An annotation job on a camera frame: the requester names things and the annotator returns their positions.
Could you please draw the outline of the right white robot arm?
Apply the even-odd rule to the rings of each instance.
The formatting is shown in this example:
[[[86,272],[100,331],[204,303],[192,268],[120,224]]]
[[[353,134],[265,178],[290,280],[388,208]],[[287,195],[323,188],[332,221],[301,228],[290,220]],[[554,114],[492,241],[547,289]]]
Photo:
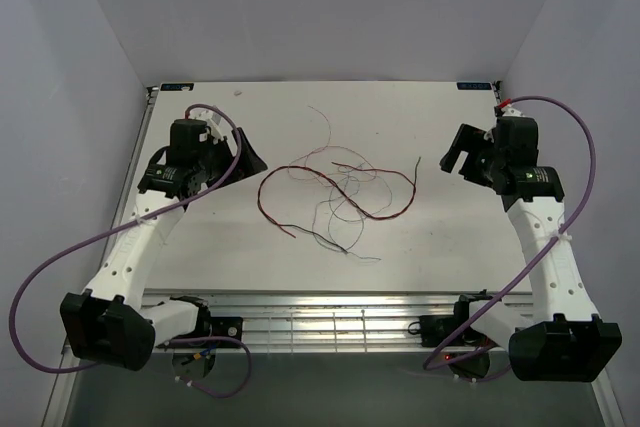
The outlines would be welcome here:
[[[538,125],[503,116],[484,131],[463,124],[440,161],[500,198],[519,240],[531,287],[533,312],[525,318],[507,307],[505,287],[490,296],[461,296],[451,339],[474,344],[486,336],[508,354],[522,381],[594,381],[622,343],[619,326],[604,321],[582,282],[566,231],[564,190],[557,171],[538,163]]]

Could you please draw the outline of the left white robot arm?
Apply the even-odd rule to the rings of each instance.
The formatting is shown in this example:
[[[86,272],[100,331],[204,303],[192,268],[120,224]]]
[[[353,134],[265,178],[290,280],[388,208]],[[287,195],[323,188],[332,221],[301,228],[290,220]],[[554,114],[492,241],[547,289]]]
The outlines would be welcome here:
[[[172,123],[168,145],[152,155],[138,183],[131,225],[84,291],[61,302],[76,357],[137,371],[157,346],[182,338],[197,347],[210,339],[212,323],[201,300],[178,296],[145,307],[143,294],[167,238],[195,197],[266,170],[242,128],[233,129],[232,137],[238,151],[212,120]]]

